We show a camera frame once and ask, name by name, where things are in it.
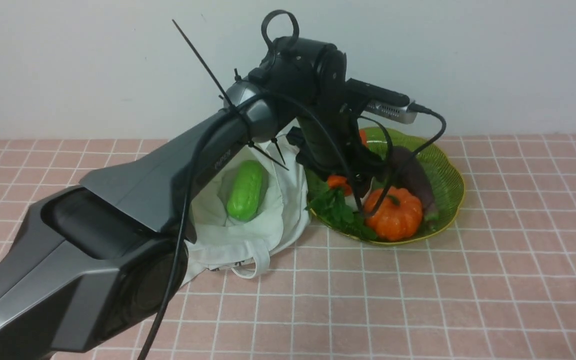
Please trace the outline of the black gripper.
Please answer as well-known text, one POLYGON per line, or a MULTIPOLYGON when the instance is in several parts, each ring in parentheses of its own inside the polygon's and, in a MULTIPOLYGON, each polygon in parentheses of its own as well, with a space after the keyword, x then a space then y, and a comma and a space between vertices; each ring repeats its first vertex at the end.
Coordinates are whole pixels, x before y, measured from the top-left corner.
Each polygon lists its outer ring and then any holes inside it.
POLYGON ((338 112, 333 116, 311 116, 291 112, 286 121, 296 120, 286 135, 297 147, 297 162, 330 189, 343 193, 367 193, 372 179, 383 181, 394 170, 392 164, 369 150, 361 136, 361 112, 338 112))

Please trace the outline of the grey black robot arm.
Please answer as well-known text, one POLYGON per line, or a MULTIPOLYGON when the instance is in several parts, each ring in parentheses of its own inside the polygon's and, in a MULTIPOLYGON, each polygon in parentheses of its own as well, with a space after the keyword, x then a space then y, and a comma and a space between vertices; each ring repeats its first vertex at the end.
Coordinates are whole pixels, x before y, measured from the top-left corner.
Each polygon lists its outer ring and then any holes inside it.
POLYGON ((138 160, 87 173, 28 208, 0 262, 0 360, 86 353, 160 311, 179 289, 193 240, 185 209, 248 141, 301 117, 307 154, 342 169, 340 117, 409 98, 346 79, 346 55, 312 39, 267 40, 262 63, 215 114, 138 160))

